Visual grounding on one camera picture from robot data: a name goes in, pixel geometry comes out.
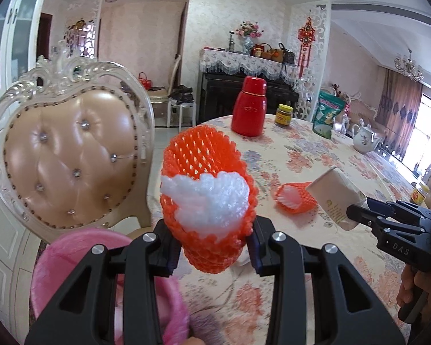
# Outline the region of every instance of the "cabinet handle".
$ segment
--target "cabinet handle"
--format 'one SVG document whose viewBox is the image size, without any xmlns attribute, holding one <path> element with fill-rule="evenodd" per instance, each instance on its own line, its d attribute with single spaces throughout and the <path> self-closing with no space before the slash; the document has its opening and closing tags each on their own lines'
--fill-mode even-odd
<svg viewBox="0 0 431 345">
<path fill-rule="evenodd" d="M 8 22 L 6 23 L 7 25 L 9 25 L 9 21 L 11 20 L 11 17 L 13 16 L 13 8 L 11 8 L 9 10 L 9 17 L 8 17 Z"/>
<path fill-rule="evenodd" d="M 17 18 L 17 11 L 18 11 L 18 9 L 16 9 L 15 17 L 14 17 L 14 19 L 13 19 L 13 24 L 15 24 L 15 22 L 16 22 L 16 18 Z"/>
</svg>

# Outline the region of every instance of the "chandelier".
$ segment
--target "chandelier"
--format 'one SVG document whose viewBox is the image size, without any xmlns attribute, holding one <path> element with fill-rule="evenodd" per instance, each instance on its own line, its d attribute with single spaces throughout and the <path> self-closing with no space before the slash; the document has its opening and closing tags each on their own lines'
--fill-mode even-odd
<svg viewBox="0 0 431 345">
<path fill-rule="evenodd" d="M 394 60 L 394 64 L 396 69 L 403 74 L 404 76 L 414 80 L 415 82 L 419 82 L 424 78 L 423 69 L 421 66 L 417 66 L 415 61 L 412 59 L 412 50 L 409 49 L 409 57 L 405 55 L 401 58 L 401 55 L 398 54 L 396 59 Z"/>
</svg>

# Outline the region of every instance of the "stool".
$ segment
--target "stool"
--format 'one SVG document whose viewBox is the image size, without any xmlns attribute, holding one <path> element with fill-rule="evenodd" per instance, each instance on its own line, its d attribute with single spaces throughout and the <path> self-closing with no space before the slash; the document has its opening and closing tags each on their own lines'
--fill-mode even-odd
<svg viewBox="0 0 431 345">
<path fill-rule="evenodd" d="M 180 105 L 177 104 L 177 100 L 169 98 L 168 101 L 168 122 L 166 126 L 169 128 L 171 125 L 171 108 L 179 108 L 179 132 L 182 130 L 182 112 L 183 108 L 193 108 L 192 109 L 192 126 L 196 126 L 196 102 L 184 102 Z"/>
</svg>

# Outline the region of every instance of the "paper cup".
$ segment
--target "paper cup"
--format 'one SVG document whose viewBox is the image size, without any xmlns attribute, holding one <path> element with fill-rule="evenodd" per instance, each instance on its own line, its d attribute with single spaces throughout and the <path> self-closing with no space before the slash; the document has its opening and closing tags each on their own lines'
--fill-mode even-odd
<svg viewBox="0 0 431 345">
<path fill-rule="evenodd" d="M 345 231 L 359 223 L 347 217 L 349 205 L 367 206 L 367 197 L 337 166 L 332 166 L 312 182 L 306 190 L 316 199 L 326 214 Z"/>
</svg>

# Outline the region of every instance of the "white cabinet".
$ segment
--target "white cabinet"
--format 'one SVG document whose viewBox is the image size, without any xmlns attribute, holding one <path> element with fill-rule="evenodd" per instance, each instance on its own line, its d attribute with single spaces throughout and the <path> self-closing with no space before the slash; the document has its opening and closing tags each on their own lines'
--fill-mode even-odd
<svg viewBox="0 0 431 345">
<path fill-rule="evenodd" d="M 0 96 L 36 62 L 43 0 L 3 0 L 0 4 Z"/>
<path fill-rule="evenodd" d="M 43 0 L 3 0 L 0 4 L 0 97 L 19 76 L 35 66 L 42 4 Z M 4 116 L 2 127 L 9 116 Z M 24 227 L 0 202 L 0 319 L 7 327 L 14 321 L 10 297 L 16 296 L 12 281 L 17 274 L 15 264 L 24 234 Z"/>
</svg>

